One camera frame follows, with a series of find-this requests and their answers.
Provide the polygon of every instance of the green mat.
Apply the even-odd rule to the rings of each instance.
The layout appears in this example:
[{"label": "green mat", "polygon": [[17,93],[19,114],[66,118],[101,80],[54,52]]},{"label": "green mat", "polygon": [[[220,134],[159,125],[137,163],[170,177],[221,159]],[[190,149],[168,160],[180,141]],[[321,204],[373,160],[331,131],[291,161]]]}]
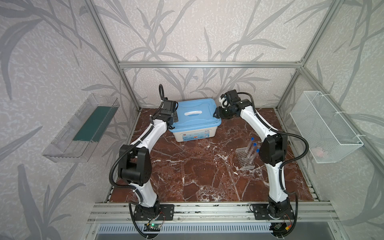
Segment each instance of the green mat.
[{"label": "green mat", "polygon": [[77,132],[73,141],[99,142],[118,108],[98,106]]}]

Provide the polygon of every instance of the black mounting plate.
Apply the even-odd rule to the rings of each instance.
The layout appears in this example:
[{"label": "black mounting plate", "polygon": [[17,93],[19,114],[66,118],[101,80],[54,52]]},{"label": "black mounting plate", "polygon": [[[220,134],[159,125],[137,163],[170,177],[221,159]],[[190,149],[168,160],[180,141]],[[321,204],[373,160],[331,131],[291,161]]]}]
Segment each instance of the black mounting plate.
[{"label": "black mounting plate", "polygon": [[[253,212],[255,216],[255,220],[273,220],[268,214],[268,207],[269,204],[251,204],[250,210]],[[295,215],[290,210],[287,210],[284,212],[289,216],[291,220],[294,219]]]},{"label": "black mounting plate", "polygon": [[[154,221],[156,220],[163,221],[164,217],[166,218],[165,221],[173,220],[174,209],[175,209],[175,205],[173,204],[160,204],[160,212],[163,212],[164,214],[160,214]],[[137,211],[135,209],[135,213],[133,214],[133,217],[135,218],[135,221],[148,221],[148,219],[143,216],[140,210]]]}]

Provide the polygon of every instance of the cable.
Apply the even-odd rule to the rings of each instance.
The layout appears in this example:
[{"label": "cable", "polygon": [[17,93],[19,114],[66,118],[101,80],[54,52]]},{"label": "cable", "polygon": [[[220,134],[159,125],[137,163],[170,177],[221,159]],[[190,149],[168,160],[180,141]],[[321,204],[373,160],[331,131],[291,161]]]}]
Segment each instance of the cable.
[{"label": "cable", "polygon": [[307,142],[307,140],[299,135],[296,135],[296,134],[292,134],[292,133],[287,133],[287,132],[283,132],[283,131],[279,131],[279,130],[275,130],[273,129],[271,126],[269,126],[260,116],[259,116],[259,113],[256,111],[256,108],[255,108],[255,103],[253,101],[253,97],[251,94],[249,93],[245,93],[245,92],[239,92],[237,94],[246,94],[250,97],[251,99],[251,103],[252,103],[252,107],[253,107],[253,110],[255,112],[255,115],[257,117],[257,119],[264,125],[266,126],[267,128],[269,128],[269,130],[271,130],[272,132],[275,132],[275,133],[279,133],[279,134],[284,134],[284,135],[287,135],[287,136],[292,136],[292,137],[296,137],[300,140],[303,141],[304,145],[305,145],[305,150],[304,152],[298,156],[298,157],[295,157],[293,159],[290,159],[290,160],[287,160],[287,161],[284,161],[280,167],[279,167],[279,183],[280,183],[280,188],[288,195],[290,194],[294,194],[295,195],[295,202],[296,202],[296,209],[295,209],[295,218],[293,219],[293,224],[292,224],[292,227],[290,229],[288,229],[287,233],[285,233],[284,235],[281,235],[281,238],[287,236],[288,234],[290,234],[292,232],[292,230],[295,228],[296,226],[296,222],[297,222],[297,214],[298,214],[298,211],[299,211],[299,201],[298,201],[298,197],[297,197],[297,193],[296,192],[287,192],[286,188],[284,187],[283,185],[283,180],[282,180],[282,173],[283,173],[283,167],[290,163],[290,162],[294,162],[294,161],[297,161],[301,158],[303,158],[309,151],[309,144]]},{"label": "cable", "polygon": [[136,221],[135,221],[135,218],[133,217],[133,212],[132,212],[132,205],[131,203],[128,204],[128,207],[129,207],[129,214],[131,215],[131,219],[132,219],[132,223],[133,225],[135,226],[136,230],[139,232],[139,234],[144,237],[145,239],[154,239],[155,237],[157,237],[159,234],[156,234],[156,236],[154,237],[150,237],[149,235],[145,235],[144,233],[142,233],[142,231],[139,229],[139,227],[137,226],[136,224]]},{"label": "cable", "polygon": [[291,221],[291,219],[289,218],[289,216],[288,216],[288,214],[285,214],[287,217],[288,217],[288,220],[291,222],[291,224],[292,224],[292,221]]},{"label": "cable", "polygon": [[163,104],[164,104],[164,88],[163,88],[163,85],[159,84],[159,95],[160,95],[160,99],[161,99],[161,104],[159,106],[159,108],[156,110],[155,114],[153,115],[156,115],[156,113],[158,113],[160,111],[160,109],[163,107]]},{"label": "cable", "polygon": [[152,129],[154,128],[153,126],[153,120],[151,120],[151,127],[149,128],[149,130],[143,135],[143,137],[140,139],[140,141],[137,141],[135,144],[133,145],[129,145],[128,149],[122,154],[119,156],[119,158],[115,161],[115,163],[112,165],[110,171],[109,171],[109,182],[110,184],[113,186],[113,187],[120,187],[120,188],[129,188],[129,189],[132,189],[138,196],[139,196],[139,202],[138,203],[135,203],[135,202],[131,202],[132,204],[134,205],[137,205],[137,204],[140,204],[143,202],[143,197],[140,193],[140,191],[136,191],[137,188],[134,187],[134,186],[131,186],[131,185],[121,185],[121,184],[117,184],[114,180],[113,180],[113,173],[115,172],[115,169],[116,167],[118,166],[119,164],[119,161],[125,156],[127,155],[128,153],[130,153],[135,147],[137,147],[152,131]]}]

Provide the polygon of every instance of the vent grille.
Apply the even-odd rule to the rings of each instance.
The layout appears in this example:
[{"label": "vent grille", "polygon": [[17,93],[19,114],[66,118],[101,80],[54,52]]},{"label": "vent grille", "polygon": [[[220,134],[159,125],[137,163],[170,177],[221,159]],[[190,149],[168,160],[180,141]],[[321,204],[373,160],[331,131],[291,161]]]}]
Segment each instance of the vent grille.
[{"label": "vent grille", "polygon": [[[143,231],[144,224],[138,224]],[[165,223],[161,228],[164,233],[265,233],[270,223]],[[132,223],[103,223],[100,224],[99,234],[107,233],[136,233]]]}]

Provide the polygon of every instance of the blue plastic storage box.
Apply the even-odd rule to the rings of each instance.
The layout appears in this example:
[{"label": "blue plastic storage box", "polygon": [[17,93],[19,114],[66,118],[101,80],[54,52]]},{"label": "blue plastic storage box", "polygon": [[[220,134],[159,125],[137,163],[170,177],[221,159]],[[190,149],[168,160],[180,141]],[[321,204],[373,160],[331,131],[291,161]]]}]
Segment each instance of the blue plastic storage box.
[{"label": "blue plastic storage box", "polygon": [[216,110],[212,98],[179,102],[177,107],[178,122],[175,122],[170,132],[177,142],[213,137],[221,119],[213,117]]}]

